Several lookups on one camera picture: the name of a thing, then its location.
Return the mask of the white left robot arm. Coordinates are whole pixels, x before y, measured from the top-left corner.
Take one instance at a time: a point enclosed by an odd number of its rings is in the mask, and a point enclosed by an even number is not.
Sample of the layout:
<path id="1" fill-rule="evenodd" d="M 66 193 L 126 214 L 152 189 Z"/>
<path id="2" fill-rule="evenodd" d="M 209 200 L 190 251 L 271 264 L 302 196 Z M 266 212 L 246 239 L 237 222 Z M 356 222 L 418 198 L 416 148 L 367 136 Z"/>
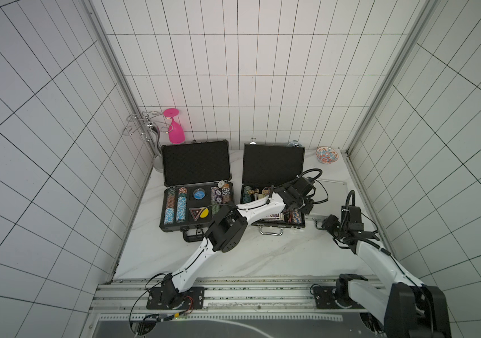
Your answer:
<path id="1" fill-rule="evenodd" d="M 164 275 L 160 283 L 147 290 L 148 296 L 166 308 L 177 307 L 193 286 L 202 267 L 217 253 L 227 253 L 242 239 L 246 228 L 253 223 L 282 212 L 299 211 L 309 214 L 315 204 L 315 182 L 322 171 L 314 169 L 314 177 L 303 172 L 295 179 L 272 187 L 270 193 L 248 204 L 228 203 L 213 217 L 194 254 L 173 273 Z"/>

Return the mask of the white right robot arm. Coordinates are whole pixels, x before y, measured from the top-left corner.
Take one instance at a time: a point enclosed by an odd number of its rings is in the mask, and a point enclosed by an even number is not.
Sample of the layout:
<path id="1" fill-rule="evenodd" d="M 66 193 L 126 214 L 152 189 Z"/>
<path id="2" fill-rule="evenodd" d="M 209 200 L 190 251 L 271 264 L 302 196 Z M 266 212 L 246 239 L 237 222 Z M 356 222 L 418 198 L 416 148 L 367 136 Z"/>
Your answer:
<path id="1" fill-rule="evenodd" d="M 341 219 L 330 215 L 323 228 L 361 258 L 384 287 L 377 289 L 361 275 L 341 274 L 334 289 L 338 306 L 361 305 L 383 325 L 387 337 L 452 336 L 444 293 L 415 277 L 377 243 L 378 236 L 364 229 L 359 207 L 343 206 Z"/>

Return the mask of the silver aluminium poker case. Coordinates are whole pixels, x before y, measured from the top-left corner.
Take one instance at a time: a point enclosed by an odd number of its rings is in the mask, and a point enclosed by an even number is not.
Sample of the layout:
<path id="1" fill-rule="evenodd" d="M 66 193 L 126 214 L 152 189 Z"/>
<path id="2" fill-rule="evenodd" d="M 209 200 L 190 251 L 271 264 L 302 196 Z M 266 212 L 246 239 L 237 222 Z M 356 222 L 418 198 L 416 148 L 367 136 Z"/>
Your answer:
<path id="1" fill-rule="evenodd" d="M 337 218 L 341 216 L 341 207 L 345 204 L 348 195 L 348 186 L 343 181 L 338 180 L 322 180 L 315 182 L 316 193 L 312 199 L 321 201 L 326 199 L 322 204 L 315 204 L 309 214 L 305 214 L 305 223 L 307 226 L 322 228 L 323 222 L 330 216 Z"/>

